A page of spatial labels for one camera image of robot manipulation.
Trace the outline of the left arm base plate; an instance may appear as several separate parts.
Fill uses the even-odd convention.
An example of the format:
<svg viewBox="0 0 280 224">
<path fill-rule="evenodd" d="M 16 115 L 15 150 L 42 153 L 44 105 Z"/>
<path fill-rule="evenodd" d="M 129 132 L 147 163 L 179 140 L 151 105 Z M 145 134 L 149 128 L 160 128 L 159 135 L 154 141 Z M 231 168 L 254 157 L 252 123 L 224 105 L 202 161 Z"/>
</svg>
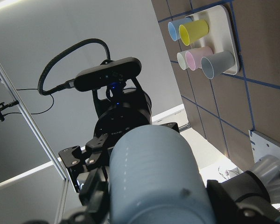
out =
<svg viewBox="0 0 280 224">
<path fill-rule="evenodd" d="M 249 131 L 254 162 L 266 155 L 272 155 L 280 160 L 280 143 L 256 130 Z"/>
</svg>

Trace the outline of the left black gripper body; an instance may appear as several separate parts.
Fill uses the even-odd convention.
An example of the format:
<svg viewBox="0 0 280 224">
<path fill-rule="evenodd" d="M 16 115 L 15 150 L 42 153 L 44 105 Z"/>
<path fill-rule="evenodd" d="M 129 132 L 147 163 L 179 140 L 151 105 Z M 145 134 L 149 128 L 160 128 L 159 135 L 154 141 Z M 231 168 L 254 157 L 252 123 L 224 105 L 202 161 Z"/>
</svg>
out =
<svg viewBox="0 0 280 224">
<path fill-rule="evenodd" d="M 110 209 L 109 163 L 118 140 L 130 130 L 152 123 L 151 100 L 136 78 L 125 81 L 86 82 L 75 79 L 76 90 L 91 91 L 98 121 L 85 149 L 73 146 L 59 156 L 82 204 L 65 214 L 62 224 L 106 224 Z"/>
</svg>

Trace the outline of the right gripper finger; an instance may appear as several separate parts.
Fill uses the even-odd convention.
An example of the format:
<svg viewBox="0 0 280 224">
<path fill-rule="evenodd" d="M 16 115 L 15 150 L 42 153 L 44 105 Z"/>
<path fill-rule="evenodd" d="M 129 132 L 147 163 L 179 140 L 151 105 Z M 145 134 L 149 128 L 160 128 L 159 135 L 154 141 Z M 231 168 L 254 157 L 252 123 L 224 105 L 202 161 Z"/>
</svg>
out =
<svg viewBox="0 0 280 224">
<path fill-rule="evenodd" d="M 208 180 L 206 189 L 217 224 L 280 224 L 280 212 L 251 171 L 222 183 Z"/>
</svg>

